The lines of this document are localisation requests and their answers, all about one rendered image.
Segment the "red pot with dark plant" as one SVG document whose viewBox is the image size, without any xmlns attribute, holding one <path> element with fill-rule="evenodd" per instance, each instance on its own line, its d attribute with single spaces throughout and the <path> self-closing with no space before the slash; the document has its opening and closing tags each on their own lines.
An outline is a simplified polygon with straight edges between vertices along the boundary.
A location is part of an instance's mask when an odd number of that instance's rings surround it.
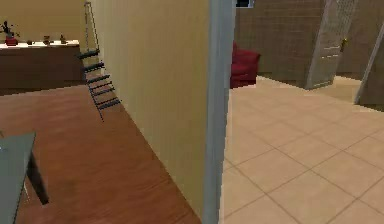
<svg viewBox="0 0 384 224">
<path fill-rule="evenodd" d="M 19 33 L 15 33 L 11 29 L 11 25 L 8 24 L 8 21 L 5 20 L 0 27 L 2 28 L 1 33 L 5 34 L 5 44 L 7 46 L 17 46 L 18 40 L 17 37 L 20 36 Z"/>
</svg>

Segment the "grey table with black legs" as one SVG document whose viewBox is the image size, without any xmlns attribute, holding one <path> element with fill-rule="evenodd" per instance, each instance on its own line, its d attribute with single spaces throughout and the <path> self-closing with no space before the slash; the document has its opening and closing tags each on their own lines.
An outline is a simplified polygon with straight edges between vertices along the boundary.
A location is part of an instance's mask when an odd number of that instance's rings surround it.
<svg viewBox="0 0 384 224">
<path fill-rule="evenodd" d="M 0 224 L 15 224 L 20 197 L 28 178 L 42 205 L 49 203 L 33 148 L 36 133 L 0 139 Z"/>
</svg>

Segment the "brown wooden counter cabinet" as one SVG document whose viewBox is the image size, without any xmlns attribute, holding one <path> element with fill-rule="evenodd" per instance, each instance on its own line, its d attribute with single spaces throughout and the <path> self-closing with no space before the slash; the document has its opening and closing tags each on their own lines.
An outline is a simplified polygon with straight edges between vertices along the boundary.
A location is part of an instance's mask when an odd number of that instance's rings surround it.
<svg viewBox="0 0 384 224">
<path fill-rule="evenodd" d="M 50 89 L 84 84 L 78 45 L 0 48 L 0 89 Z"/>
</svg>

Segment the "dark ladder shelf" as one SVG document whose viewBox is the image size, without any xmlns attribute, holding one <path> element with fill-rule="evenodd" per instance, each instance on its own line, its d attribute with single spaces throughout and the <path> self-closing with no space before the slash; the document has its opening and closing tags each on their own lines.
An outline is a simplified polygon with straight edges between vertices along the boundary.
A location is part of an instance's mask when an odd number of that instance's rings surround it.
<svg viewBox="0 0 384 224">
<path fill-rule="evenodd" d="M 97 34 L 91 0 L 84 1 L 85 49 L 78 59 L 83 63 L 82 74 L 90 97 L 101 120 L 103 111 L 121 103 L 115 94 L 111 75 L 106 73 L 106 65 L 101 59 L 101 49 Z"/>
</svg>

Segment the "grey room door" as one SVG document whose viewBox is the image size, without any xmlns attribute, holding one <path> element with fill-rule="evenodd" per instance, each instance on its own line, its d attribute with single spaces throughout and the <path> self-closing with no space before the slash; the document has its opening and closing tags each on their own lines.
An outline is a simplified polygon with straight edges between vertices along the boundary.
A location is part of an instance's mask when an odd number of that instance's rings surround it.
<svg viewBox="0 0 384 224">
<path fill-rule="evenodd" d="M 358 2 L 359 0 L 325 0 L 306 89 L 317 89 L 333 83 L 343 55 L 340 44 L 347 38 Z"/>
</svg>

